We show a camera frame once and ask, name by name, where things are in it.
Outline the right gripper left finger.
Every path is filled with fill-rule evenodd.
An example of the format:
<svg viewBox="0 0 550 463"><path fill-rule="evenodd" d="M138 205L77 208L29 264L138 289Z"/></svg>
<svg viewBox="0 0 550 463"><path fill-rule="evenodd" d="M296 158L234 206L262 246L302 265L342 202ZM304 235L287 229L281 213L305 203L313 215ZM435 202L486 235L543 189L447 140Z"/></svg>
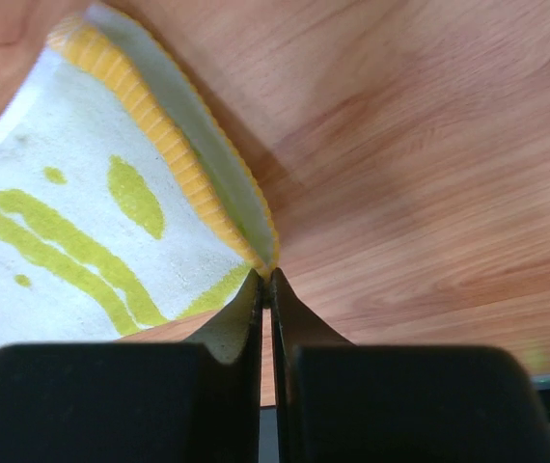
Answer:
<svg viewBox="0 0 550 463"><path fill-rule="evenodd" d="M0 348L0 462L254 462L261 278L178 342Z"/></svg>

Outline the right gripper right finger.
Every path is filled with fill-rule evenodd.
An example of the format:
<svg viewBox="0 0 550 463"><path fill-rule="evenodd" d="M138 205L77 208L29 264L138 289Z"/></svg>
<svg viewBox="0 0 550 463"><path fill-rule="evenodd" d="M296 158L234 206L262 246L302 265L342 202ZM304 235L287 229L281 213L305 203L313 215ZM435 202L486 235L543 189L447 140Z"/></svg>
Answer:
<svg viewBox="0 0 550 463"><path fill-rule="evenodd" d="M357 345L269 285L284 462L550 462L526 371L481 345Z"/></svg>

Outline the yellow green patterned towel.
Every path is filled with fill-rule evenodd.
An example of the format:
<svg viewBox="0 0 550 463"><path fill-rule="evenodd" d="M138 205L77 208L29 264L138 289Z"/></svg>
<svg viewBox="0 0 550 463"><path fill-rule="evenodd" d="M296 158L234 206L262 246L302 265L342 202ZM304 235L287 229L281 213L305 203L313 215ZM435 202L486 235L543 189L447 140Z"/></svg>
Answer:
<svg viewBox="0 0 550 463"><path fill-rule="evenodd" d="M104 5L63 19L0 116L0 348L221 309L280 243L173 57Z"/></svg>

